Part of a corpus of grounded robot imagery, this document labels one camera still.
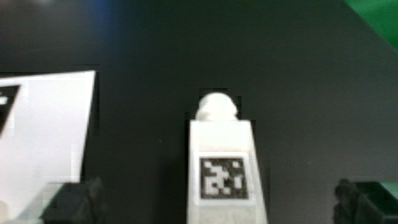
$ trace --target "white card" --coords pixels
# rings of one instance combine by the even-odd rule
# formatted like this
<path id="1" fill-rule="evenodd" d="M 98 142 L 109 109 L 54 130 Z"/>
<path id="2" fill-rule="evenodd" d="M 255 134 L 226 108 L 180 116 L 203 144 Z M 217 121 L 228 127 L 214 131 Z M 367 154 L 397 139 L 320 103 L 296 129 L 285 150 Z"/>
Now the white card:
<path id="1" fill-rule="evenodd" d="M 27 212 L 50 183 L 81 181 L 93 87 L 95 71 L 0 79 L 4 220 Z"/>

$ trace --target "rounded tip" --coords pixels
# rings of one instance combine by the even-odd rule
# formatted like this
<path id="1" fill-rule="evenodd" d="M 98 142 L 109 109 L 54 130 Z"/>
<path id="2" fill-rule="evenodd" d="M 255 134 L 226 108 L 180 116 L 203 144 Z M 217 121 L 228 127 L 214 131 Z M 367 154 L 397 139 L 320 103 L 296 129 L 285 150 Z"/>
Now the rounded tip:
<path id="1" fill-rule="evenodd" d="M 235 121 L 237 106 L 230 96 L 224 93 L 210 93 L 200 102 L 196 119 L 201 121 Z"/>

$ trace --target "black surface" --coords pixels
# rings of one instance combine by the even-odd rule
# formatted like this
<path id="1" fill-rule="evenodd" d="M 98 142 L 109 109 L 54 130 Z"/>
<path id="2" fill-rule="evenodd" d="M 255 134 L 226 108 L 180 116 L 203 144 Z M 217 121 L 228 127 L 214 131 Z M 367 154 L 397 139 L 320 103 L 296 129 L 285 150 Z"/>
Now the black surface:
<path id="1" fill-rule="evenodd" d="M 398 56 L 345 3 L 0 1 L 0 72 L 88 69 L 111 223 L 185 223 L 185 119 L 226 88 L 256 120 L 271 224 L 331 224 L 338 180 L 398 179 Z"/>

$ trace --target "qr code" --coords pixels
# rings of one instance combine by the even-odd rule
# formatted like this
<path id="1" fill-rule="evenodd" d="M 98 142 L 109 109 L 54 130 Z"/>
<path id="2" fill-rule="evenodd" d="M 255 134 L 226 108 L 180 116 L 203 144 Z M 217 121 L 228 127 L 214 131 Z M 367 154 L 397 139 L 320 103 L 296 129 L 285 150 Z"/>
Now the qr code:
<path id="1" fill-rule="evenodd" d="M 249 199 L 242 158 L 201 158 L 201 198 Z"/>

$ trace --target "white block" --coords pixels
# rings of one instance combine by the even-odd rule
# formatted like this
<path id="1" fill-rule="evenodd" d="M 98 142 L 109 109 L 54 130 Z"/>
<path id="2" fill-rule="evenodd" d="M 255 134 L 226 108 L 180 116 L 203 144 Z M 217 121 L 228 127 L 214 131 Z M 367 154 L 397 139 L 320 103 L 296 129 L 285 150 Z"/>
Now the white block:
<path id="1" fill-rule="evenodd" d="M 267 224 L 251 122 L 214 95 L 226 107 L 205 97 L 191 122 L 189 224 Z"/>

